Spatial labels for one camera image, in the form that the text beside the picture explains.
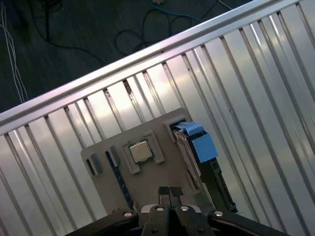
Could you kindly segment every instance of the blue plastic latch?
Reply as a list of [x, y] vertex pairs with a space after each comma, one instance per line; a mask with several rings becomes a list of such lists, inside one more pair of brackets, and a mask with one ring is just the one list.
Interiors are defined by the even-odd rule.
[[[193, 122], [180, 122], [176, 125], [176, 127], [186, 131], [189, 136], [204, 131], [204, 128], [201, 124]], [[218, 156], [216, 147], [210, 134], [208, 133], [192, 140], [192, 144], [201, 163], [209, 161]]]
[[205, 134], [197, 139], [192, 140], [200, 163], [209, 161], [218, 156], [216, 147], [210, 134]]
[[193, 122], [179, 122], [176, 127], [185, 130], [189, 136], [204, 130], [201, 124]]

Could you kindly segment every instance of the black plastic part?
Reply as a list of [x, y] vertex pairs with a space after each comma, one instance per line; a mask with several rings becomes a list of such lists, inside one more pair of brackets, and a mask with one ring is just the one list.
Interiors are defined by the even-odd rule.
[[66, 236], [111, 236], [123, 235], [125, 231], [135, 228], [138, 225], [139, 215], [131, 209], [118, 210], [99, 220], [94, 221]]
[[178, 235], [187, 236], [215, 236], [215, 233], [209, 226], [207, 218], [202, 213], [197, 213], [190, 206], [188, 209], [182, 210], [182, 206], [175, 208], [176, 215], [181, 225]]
[[167, 236], [170, 222], [170, 207], [157, 205], [151, 208], [148, 222], [145, 223], [141, 236]]
[[217, 229], [217, 235], [288, 236], [230, 211], [220, 210], [223, 213], [222, 216], [215, 215], [216, 211], [218, 210], [214, 209], [209, 212], [208, 223]]
[[207, 132], [202, 131], [200, 133], [187, 136], [189, 147], [193, 153], [195, 161], [201, 172], [200, 176], [201, 181], [205, 183], [208, 191], [211, 193], [211, 198], [216, 208], [227, 209], [231, 212], [238, 212], [236, 205], [233, 202], [232, 197], [223, 179], [222, 171], [217, 159], [213, 158], [204, 163], [200, 163], [199, 161], [198, 155], [195, 151], [192, 141], [205, 134], [207, 134]]
[[122, 190], [122, 193], [123, 193], [124, 198], [128, 204], [128, 207], [130, 207], [130, 209], [133, 209], [133, 200], [131, 199], [131, 195], [129, 193], [129, 190], [127, 189], [126, 183], [124, 181], [124, 178], [123, 178], [119, 168], [115, 167], [109, 152], [106, 152], [106, 157], [107, 157], [108, 162], [109, 162], [109, 164], [110, 164], [110, 166], [114, 172], [114, 175], [118, 181], [120, 189]]

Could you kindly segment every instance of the aluminum surface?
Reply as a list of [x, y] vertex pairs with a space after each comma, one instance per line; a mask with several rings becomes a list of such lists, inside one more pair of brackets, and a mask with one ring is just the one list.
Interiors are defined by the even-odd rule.
[[81, 149], [184, 107], [243, 216], [315, 235], [314, 12], [256, 0], [0, 114], [1, 231], [64, 235], [106, 215]]

